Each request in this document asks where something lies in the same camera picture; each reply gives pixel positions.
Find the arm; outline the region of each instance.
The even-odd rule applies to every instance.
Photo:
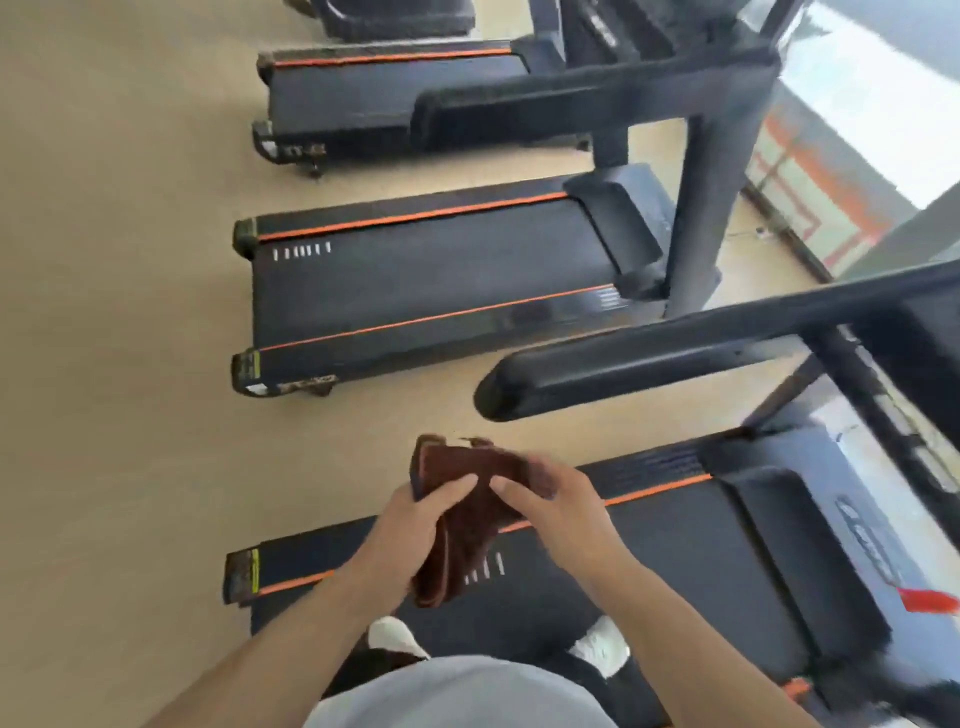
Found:
[[[420,502],[409,484],[397,489],[346,564],[144,728],[300,728],[370,623],[403,600],[437,519],[476,482],[468,475]]]
[[[491,487],[620,628],[678,728],[816,728],[817,722],[624,546],[583,473],[528,458],[531,489]]]

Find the gray t-shirt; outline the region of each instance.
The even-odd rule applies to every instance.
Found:
[[[303,728],[615,728],[589,692],[539,667],[439,657],[322,700]]]

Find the person's right hand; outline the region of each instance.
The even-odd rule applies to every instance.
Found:
[[[557,566],[581,584],[629,551],[590,479],[568,465],[527,455],[530,488],[495,475],[490,487],[537,529]]]

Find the treadmill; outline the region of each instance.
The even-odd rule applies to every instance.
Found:
[[[327,9],[320,13],[324,22],[336,15],[330,8],[345,1],[317,0],[319,10]],[[421,12],[424,2],[397,3],[383,23],[390,26],[406,13]],[[367,43],[260,54],[257,74],[270,99],[267,119],[252,125],[253,148],[275,164],[309,164],[315,177],[338,159],[414,151],[409,127],[424,91],[563,72],[556,0],[529,2],[534,32],[513,41]],[[418,25],[401,23],[404,33],[411,23]]]
[[[960,184],[892,234],[943,234],[935,218],[953,211],[955,219],[957,197]],[[852,334],[862,322],[876,326],[905,305],[945,297],[948,323],[943,315],[927,322],[924,337],[946,345],[923,366],[955,376],[960,357],[948,355],[955,352],[948,342],[960,326],[960,260],[517,352],[484,378],[474,400],[481,414],[502,422],[807,352],[743,426],[582,470],[632,553],[824,724],[879,725],[902,714],[949,728],[960,724],[960,634],[937,608],[911,604],[911,594],[929,588],[921,569],[810,418],[827,399],[846,397],[960,548],[960,487],[897,417]],[[900,348],[901,370],[913,353]],[[931,413],[953,433],[958,391],[951,411]],[[928,411],[926,400],[915,403]],[[960,438],[952,441],[960,446]],[[340,523],[231,553],[225,602],[250,608],[257,632],[342,565],[372,523]],[[523,662],[573,643],[598,615],[531,529],[508,528],[460,596],[432,610],[407,600],[398,616],[433,655]],[[667,723],[636,665],[611,684],[628,708],[619,725]]]
[[[473,30],[472,0],[310,0],[328,35],[347,43],[465,36]]]
[[[568,0],[597,31],[592,2]],[[585,65],[423,93],[425,150],[592,133],[590,173],[240,221],[253,344],[231,363],[260,398],[700,309],[780,56],[763,37],[661,61]],[[627,128],[687,120],[673,206]]]

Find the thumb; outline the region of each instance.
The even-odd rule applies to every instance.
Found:
[[[507,505],[532,522],[543,506],[543,498],[529,488],[500,475],[490,479],[490,487]]]
[[[421,506],[438,519],[450,508],[463,500],[477,484],[476,473],[468,473],[461,478],[444,483],[429,496],[420,501]]]

